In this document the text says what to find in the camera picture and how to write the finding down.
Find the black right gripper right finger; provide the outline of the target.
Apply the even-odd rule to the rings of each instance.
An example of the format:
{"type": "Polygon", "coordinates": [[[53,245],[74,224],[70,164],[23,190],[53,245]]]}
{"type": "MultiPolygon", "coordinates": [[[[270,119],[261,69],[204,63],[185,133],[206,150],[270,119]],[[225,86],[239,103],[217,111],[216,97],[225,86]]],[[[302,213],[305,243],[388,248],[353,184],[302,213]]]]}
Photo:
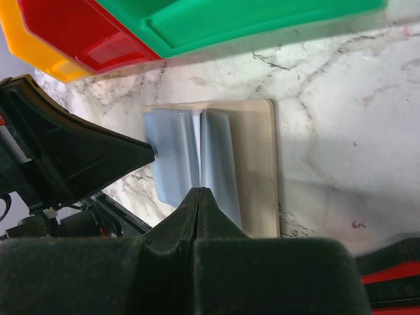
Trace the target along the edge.
{"type": "Polygon", "coordinates": [[[253,239],[199,197],[196,314],[369,314],[355,260],[327,238],[253,239]]]}

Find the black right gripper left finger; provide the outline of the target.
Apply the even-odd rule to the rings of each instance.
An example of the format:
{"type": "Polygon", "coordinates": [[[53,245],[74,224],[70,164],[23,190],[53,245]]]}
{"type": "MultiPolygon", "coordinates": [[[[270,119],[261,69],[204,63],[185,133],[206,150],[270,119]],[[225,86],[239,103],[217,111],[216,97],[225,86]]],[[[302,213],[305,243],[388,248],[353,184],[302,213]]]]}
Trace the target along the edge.
{"type": "Polygon", "coordinates": [[[1,244],[2,314],[191,314],[201,191],[143,236],[1,244]]]}

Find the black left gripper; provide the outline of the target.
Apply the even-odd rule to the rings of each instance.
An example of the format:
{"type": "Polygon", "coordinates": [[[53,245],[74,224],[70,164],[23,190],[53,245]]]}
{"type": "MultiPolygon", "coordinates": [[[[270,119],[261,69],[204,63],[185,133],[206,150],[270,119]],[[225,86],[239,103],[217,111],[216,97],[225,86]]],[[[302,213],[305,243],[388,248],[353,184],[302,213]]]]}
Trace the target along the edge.
{"type": "Polygon", "coordinates": [[[16,194],[28,216],[2,240],[21,236],[122,237],[115,206],[94,197],[154,161],[152,147],[70,114],[30,75],[1,82],[1,199],[16,194]]]}

